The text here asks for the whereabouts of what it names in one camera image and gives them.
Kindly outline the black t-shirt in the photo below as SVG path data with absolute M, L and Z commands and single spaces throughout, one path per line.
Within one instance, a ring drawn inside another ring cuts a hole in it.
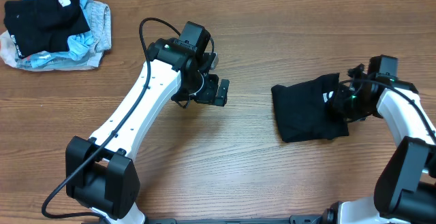
M 277 129 L 285 143 L 333 140 L 349 135 L 344 118 L 330 107 L 338 85 L 339 74 L 335 73 L 271 88 Z

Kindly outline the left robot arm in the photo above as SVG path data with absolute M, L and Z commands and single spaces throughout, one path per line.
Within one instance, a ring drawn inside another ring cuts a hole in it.
M 134 161 L 168 100 L 223 107 L 229 81 L 210 74 L 218 56 L 212 40 L 159 39 L 146 50 L 140 77 L 110 118 L 89 138 L 72 138 L 65 151 L 69 197 L 89 208 L 100 223 L 145 223 L 136 204 L 140 180 Z

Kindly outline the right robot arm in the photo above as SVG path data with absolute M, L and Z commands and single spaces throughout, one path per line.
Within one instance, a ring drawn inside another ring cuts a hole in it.
M 434 223 L 435 126 L 420 104 L 415 86 L 397 78 L 345 80 L 326 93 L 351 121 L 366 115 L 385 120 L 396 150 L 375 185 L 374 194 L 326 209 L 317 223 Z

